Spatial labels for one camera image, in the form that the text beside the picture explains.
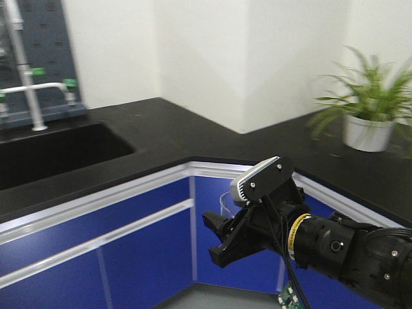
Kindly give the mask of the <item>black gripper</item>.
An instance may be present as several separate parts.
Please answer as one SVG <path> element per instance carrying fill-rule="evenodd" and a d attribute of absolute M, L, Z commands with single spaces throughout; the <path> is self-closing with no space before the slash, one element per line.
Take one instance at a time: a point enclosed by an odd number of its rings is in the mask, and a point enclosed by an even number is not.
<path fill-rule="evenodd" d="M 212 262 L 224 268 L 263 250 L 288 259 L 289 230 L 300 215 L 310 212 L 304 199 L 303 188 L 290 179 L 258 203 L 248 202 L 233 219 L 204 212 L 203 224 L 221 241 L 209 249 Z"/>

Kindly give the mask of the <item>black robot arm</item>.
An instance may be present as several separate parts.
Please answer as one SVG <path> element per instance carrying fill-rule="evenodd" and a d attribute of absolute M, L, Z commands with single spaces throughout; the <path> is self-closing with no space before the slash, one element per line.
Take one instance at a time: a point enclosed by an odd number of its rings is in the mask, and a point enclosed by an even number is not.
<path fill-rule="evenodd" d="M 315 270 L 384 308 L 411 307 L 411 231 L 338 213 L 314 216 L 293 180 L 246 202 L 234 218 L 205 212 L 203 223 L 220 239 L 209 249 L 219 267 L 271 250 L 287 265 Z"/>

